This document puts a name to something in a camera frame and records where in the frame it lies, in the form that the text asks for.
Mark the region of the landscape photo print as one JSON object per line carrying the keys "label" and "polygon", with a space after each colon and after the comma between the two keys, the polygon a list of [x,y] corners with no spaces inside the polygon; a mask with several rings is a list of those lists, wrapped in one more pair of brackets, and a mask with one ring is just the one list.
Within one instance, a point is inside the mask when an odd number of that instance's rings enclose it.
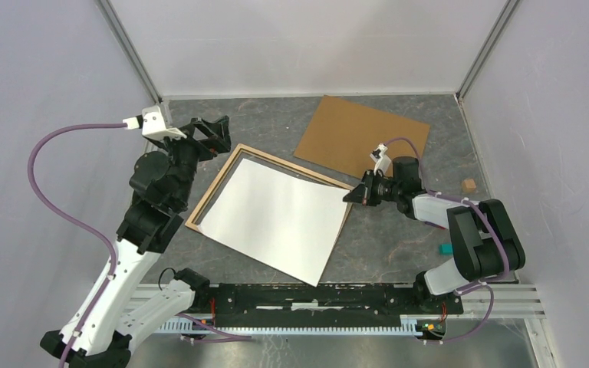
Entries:
{"label": "landscape photo print", "polygon": [[316,286],[344,224],[347,193],[243,159],[198,229],[212,240]]}

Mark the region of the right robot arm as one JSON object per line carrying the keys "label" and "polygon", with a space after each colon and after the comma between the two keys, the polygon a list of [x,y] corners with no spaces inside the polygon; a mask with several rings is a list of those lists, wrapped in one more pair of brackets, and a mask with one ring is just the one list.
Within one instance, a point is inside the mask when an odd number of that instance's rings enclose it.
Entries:
{"label": "right robot arm", "polygon": [[418,159],[402,156],[392,162],[392,176],[367,170],[344,202],[377,206],[392,202],[407,218],[448,231],[452,257],[419,273],[413,283],[414,307],[431,313],[449,294],[462,295],[525,266],[524,248],[498,199],[458,199],[426,189]]}

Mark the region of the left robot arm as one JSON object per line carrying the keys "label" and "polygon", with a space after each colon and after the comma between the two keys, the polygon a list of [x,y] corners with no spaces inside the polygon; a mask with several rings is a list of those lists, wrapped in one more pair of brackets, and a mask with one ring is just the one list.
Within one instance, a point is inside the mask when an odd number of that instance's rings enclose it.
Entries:
{"label": "left robot arm", "polygon": [[174,314],[204,311],[210,292],[178,274],[161,301],[151,301],[134,321],[122,313],[143,276],[165,252],[177,229],[201,162],[231,149],[229,117],[212,122],[194,118],[170,127],[159,113],[123,120],[117,129],[140,130],[155,150],[143,154],[130,177],[133,197],[115,239],[99,234],[109,257],[74,316],[60,330],[47,332],[41,348],[61,367],[124,367],[133,350]]}

